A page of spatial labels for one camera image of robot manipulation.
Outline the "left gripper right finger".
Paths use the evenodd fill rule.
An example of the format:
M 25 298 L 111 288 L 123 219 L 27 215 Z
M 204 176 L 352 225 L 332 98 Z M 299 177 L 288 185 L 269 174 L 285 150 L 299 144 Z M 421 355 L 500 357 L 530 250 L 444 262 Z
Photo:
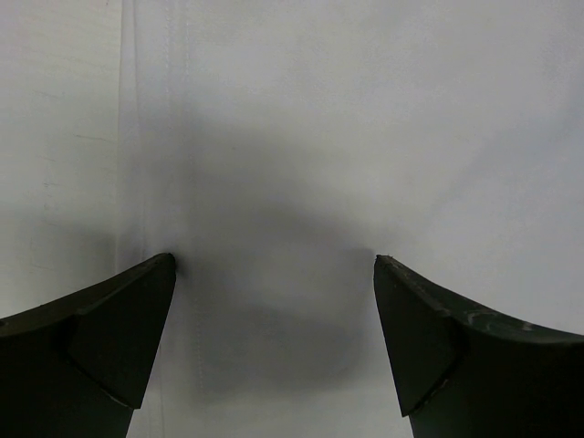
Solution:
M 380 255 L 374 292 L 417 437 L 580 437 L 583 338 L 483 306 Z

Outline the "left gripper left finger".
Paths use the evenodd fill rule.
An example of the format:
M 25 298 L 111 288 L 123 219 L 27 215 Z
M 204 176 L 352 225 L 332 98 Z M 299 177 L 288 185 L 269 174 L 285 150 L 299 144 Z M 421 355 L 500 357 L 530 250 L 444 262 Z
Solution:
M 172 302 L 173 255 L 1 320 L 4 437 L 124 437 Z

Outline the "white t shirt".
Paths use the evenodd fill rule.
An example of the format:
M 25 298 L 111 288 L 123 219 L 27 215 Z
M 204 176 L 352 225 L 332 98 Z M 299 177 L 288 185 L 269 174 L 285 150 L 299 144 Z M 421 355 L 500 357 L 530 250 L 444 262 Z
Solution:
M 132 437 L 407 437 L 374 260 L 583 330 L 580 1 L 126 1 L 117 264 L 177 286 Z

